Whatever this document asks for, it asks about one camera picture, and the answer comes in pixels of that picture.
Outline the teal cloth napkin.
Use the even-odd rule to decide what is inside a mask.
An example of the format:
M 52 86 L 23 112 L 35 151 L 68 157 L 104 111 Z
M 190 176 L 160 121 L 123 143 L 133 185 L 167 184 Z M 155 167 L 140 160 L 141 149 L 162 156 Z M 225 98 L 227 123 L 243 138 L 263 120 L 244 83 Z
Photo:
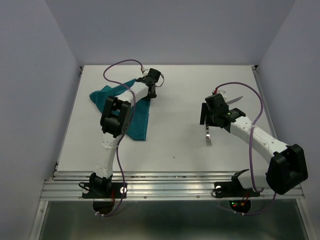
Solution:
M 105 121 L 107 115 L 113 117 L 114 122 L 117 121 L 120 111 L 114 108 L 112 111 L 105 113 L 106 101 L 108 97 L 116 98 L 123 94 L 128 88 L 132 88 L 136 81 L 136 79 L 132 79 L 125 82 L 124 85 L 115 87 L 105 85 L 102 89 L 89 94 L 90 100 L 101 112 L 101 121 Z M 126 121 L 129 124 L 126 135 L 134 141 L 145 141 L 147 139 L 150 105 L 151 101 L 149 99 L 137 99 L 136 104 L 131 108 L 130 116 L 132 120 Z

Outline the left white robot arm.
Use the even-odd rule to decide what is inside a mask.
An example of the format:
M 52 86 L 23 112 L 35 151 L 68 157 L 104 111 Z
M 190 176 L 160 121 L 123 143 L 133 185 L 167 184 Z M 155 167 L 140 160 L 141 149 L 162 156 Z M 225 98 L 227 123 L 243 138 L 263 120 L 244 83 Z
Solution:
M 142 99 L 156 98 L 156 83 L 162 77 L 160 71 L 150 68 L 126 91 L 107 97 L 102 111 L 102 151 L 89 182 L 81 182 L 83 199 L 125 199 L 127 184 L 112 182 L 113 163 L 120 140 L 127 133 L 136 103 Z

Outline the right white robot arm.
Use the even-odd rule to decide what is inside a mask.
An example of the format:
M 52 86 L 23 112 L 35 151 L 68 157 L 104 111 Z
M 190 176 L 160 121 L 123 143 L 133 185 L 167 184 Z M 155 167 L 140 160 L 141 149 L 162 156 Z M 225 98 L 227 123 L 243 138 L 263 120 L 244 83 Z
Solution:
M 268 163 L 267 170 L 253 172 L 250 168 L 232 176 L 231 181 L 220 185 L 218 197 L 235 197 L 247 190 L 260 194 L 261 189 L 271 188 L 284 195 L 308 179 L 305 153 L 298 144 L 288 145 L 256 126 L 238 108 L 230 109 L 220 93 L 205 98 L 201 106 L 200 124 L 219 127 L 240 138 Z

